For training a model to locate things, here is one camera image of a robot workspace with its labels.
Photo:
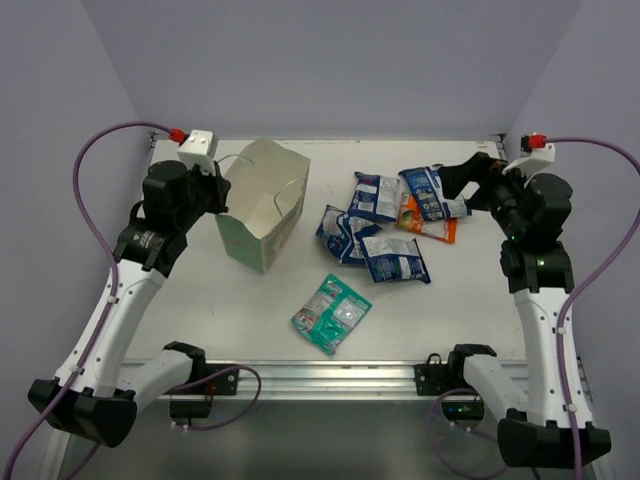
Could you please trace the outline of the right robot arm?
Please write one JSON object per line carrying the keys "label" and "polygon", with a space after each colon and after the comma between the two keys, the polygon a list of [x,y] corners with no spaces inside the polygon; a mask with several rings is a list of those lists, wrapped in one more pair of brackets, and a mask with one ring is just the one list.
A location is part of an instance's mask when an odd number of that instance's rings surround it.
{"label": "right robot arm", "polygon": [[487,345],[458,344],[445,379],[457,392],[474,390],[498,422],[497,444],[509,467],[578,473],[611,450],[595,426],[577,364],[568,300],[575,293],[571,260],[559,237],[572,210],[571,186],[556,175],[528,175],[492,158],[474,157],[440,171],[446,197],[478,186],[470,209],[487,211],[506,239],[500,266],[519,314],[528,391],[517,387]]}

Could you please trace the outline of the blue white snack packet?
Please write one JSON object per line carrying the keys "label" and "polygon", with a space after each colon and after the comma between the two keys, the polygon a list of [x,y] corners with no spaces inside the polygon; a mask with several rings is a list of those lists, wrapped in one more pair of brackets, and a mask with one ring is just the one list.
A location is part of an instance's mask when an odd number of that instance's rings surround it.
{"label": "blue white snack packet", "polygon": [[360,171],[354,177],[356,186],[347,213],[374,222],[394,222],[399,179]]}
{"label": "blue white snack packet", "polygon": [[381,231],[382,227],[370,220],[327,205],[315,236],[340,264],[364,266],[360,240]]}
{"label": "blue white snack packet", "polygon": [[445,198],[437,168],[409,168],[399,171],[398,175],[407,184],[425,221],[464,218],[472,215],[463,197]]}

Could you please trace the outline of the green paper gift bag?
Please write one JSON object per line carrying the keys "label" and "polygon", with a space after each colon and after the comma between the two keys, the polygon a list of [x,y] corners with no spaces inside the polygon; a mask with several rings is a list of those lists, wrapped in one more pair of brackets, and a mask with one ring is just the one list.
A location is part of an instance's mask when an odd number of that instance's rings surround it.
{"label": "green paper gift bag", "polygon": [[226,253],[264,274],[289,239],[304,208],[311,160],[266,137],[235,156],[228,211],[216,218]]}

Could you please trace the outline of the orange snack packet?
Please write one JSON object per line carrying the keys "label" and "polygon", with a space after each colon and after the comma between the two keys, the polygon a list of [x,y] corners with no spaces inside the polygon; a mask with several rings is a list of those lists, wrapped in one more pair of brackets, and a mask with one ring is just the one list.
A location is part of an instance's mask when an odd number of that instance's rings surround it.
{"label": "orange snack packet", "polygon": [[456,241],[457,219],[425,221],[417,202],[408,192],[401,195],[395,227],[446,244],[454,244]]}

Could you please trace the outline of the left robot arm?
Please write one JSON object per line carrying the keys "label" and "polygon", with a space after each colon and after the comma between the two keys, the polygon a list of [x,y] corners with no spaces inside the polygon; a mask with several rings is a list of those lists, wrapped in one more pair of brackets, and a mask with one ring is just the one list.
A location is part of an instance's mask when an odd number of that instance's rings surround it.
{"label": "left robot arm", "polygon": [[232,188],[208,155],[152,164],[142,198],[115,247],[107,248],[110,274],[78,343],[50,380],[28,392],[39,422],[114,448],[137,415],[164,394],[202,391],[241,370],[230,364],[209,370],[203,349],[177,341],[130,376],[121,365],[151,301],[187,247],[187,234],[206,214],[227,212]]}

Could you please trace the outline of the green snack packet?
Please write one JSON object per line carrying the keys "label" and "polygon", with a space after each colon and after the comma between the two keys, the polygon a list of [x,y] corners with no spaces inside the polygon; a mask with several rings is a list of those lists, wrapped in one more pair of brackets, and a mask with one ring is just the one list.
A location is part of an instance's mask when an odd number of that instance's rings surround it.
{"label": "green snack packet", "polygon": [[307,341],[333,356],[371,308],[368,300],[330,273],[291,323]]}

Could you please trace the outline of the dark blue snack packet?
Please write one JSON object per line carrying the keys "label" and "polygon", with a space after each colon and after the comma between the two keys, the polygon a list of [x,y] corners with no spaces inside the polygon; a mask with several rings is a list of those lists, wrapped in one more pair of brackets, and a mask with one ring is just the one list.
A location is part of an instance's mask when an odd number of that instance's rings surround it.
{"label": "dark blue snack packet", "polygon": [[374,283],[420,281],[431,283],[415,239],[364,237],[360,240],[365,265]]}

